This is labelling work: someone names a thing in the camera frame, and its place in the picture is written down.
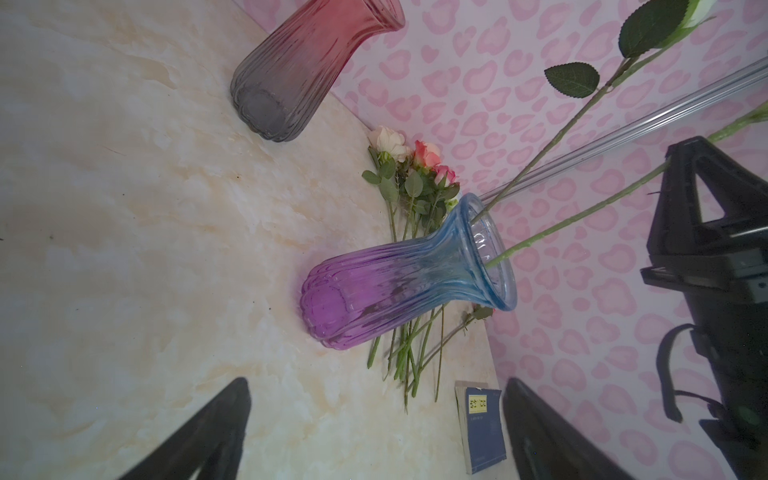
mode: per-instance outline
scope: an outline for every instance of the marble surface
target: marble surface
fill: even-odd
[[[452,384],[496,385],[482,324],[408,415],[368,346],[305,332],[309,269],[387,222],[337,100],[288,144],[237,118],[263,38],[229,1],[0,3],[0,477],[115,478],[236,376],[239,478],[466,476]]]

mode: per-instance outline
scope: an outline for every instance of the yellow label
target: yellow label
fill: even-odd
[[[487,395],[469,396],[469,413],[486,413],[488,411]]]

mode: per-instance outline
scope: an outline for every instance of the blue book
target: blue book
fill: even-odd
[[[463,409],[459,409],[459,416],[467,473],[474,474],[507,458],[499,409],[502,391],[474,387],[457,387],[457,390],[463,390]]]

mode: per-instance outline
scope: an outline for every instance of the pink wallpaper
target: pink wallpaper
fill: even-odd
[[[272,31],[303,0],[235,0]],[[621,59],[621,22],[638,0],[401,0],[407,25],[353,55],[332,93],[370,127],[437,143],[464,188],[511,179],[584,101],[566,98],[546,67]],[[720,0],[717,18],[593,109],[552,152],[565,154],[762,58],[768,2]]]
[[[514,245],[646,174],[668,144],[710,134],[766,99],[768,81],[516,194],[495,208],[497,227]],[[768,124],[719,147],[768,179]],[[645,242],[659,186],[660,178],[513,259],[518,307],[486,324],[496,372],[501,384],[510,376],[526,381],[635,478],[735,478],[697,423],[710,418],[702,402],[679,400],[682,425],[661,407],[657,346],[690,314],[682,294],[646,286],[639,273],[649,265]],[[711,194],[702,200],[705,220],[722,215]],[[687,334],[671,365],[676,387],[720,398]]]

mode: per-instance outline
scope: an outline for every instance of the vase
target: vase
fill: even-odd
[[[309,0],[235,70],[237,113],[267,140],[296,138],[357,47],[405,24],[398,0]]]
[[[428,237],[367,248],[315,266],[301,289],[310,335],[344,350],[401,326],[451,300],[499,310],[517,303],[508,260],[489,215],[472,223],[483,204],[467,194]]]

